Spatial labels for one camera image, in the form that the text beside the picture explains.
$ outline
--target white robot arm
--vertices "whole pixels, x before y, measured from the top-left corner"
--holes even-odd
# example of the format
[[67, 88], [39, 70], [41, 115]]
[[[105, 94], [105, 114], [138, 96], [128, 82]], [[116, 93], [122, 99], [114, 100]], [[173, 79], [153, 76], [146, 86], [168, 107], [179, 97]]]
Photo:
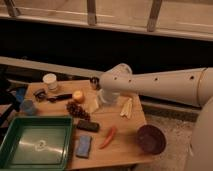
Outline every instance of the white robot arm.
[[213, 68], [133, 75], [126, 64], [119, 64], [100, 78], [99, 98], [111, 104], [120, 92], [203, 107], [193, 131], [185, 171], [213, 170]]

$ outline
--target cheese wedge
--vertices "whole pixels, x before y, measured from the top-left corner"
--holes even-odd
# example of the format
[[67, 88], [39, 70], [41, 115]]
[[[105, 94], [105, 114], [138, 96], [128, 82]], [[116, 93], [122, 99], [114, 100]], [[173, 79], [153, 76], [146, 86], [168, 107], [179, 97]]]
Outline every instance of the cheese wedge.
[[128, 119], [131, 118], [132, 115], [132, 98], [129, 98], [125, 103], [121, 110], [120, 116], [126, 116]]

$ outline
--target red chili pepper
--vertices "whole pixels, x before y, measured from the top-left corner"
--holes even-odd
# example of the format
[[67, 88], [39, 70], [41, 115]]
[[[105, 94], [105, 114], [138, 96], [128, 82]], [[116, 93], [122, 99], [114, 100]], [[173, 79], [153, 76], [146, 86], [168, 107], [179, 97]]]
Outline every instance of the red chili pepper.
[[115, 133], [117, 132], [117, 128], [116, 126], [112, 126], [106, 136], [106, 139], [104, 140], [104, 142], [99, 146], [99, 149], [103, 149], [105, 148], [113, 139], [113, 137], [115, 136]]

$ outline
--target black bowl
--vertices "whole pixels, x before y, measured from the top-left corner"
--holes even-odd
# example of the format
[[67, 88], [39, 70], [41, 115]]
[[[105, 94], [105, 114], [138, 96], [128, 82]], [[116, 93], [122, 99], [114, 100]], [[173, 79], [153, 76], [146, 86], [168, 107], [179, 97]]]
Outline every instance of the black bowl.
[[153, 125], [144, 125], [138, 129], [137, 142], [145, 153], [154, 155], [162, 153], [166, 147], [163, 132]]

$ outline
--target handle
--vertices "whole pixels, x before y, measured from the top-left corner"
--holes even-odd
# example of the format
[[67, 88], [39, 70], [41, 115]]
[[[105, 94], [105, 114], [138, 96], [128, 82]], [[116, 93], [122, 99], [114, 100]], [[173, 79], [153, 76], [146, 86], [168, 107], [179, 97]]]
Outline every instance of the handle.
[[72, 94], [61, 94], [58, 96], [55, 96], [56, 100], [65, 100], [72, 98]]

